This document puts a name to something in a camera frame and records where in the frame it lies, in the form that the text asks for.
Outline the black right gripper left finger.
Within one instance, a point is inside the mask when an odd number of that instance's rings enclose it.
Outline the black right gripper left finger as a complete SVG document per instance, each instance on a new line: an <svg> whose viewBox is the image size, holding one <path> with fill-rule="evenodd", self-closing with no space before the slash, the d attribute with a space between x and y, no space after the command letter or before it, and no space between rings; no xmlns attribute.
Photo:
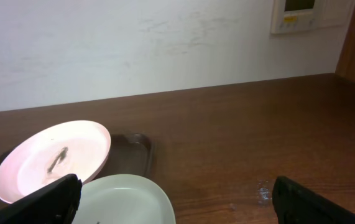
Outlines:
<svg viewBox="0 0 355 224"><path fill-rule="evenodd" d="M75 174L65 175L0 210L0 224L71 224L81 189Z"/></svg>

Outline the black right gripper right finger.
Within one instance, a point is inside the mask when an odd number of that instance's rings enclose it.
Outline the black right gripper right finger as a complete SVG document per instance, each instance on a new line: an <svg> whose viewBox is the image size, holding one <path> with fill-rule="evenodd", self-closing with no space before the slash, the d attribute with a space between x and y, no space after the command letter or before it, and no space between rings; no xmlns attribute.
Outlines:
<svg viewBox="0 0 355 224"><path fill-rule="evenodd" d="M298 184L278 176L272 203L279 224L355 224L355 214Z"/></svg>

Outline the pink plate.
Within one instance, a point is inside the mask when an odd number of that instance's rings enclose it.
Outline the pink plate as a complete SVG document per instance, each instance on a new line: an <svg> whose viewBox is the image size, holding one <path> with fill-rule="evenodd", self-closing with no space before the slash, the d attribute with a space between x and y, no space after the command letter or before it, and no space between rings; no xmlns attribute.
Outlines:
<svg viewBox="0 0 355 224"><path fill-rule="evenodd" d="M67 174L84 184L104 167L111 135L94 121L57 124L15 147L0 165L0 200L14 203Z"/></svg>

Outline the pale green plate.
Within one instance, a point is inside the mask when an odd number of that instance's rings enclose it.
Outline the pale green plate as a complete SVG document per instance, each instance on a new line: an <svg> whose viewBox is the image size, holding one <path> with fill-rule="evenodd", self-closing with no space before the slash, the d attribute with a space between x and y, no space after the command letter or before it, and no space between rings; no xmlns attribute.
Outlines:
<svg viewBox="0 0 355 224"><path fill-rule="evenodd" d="M131 174L85 184L73 224L176 224L167 194L153 181Z"/></svg>

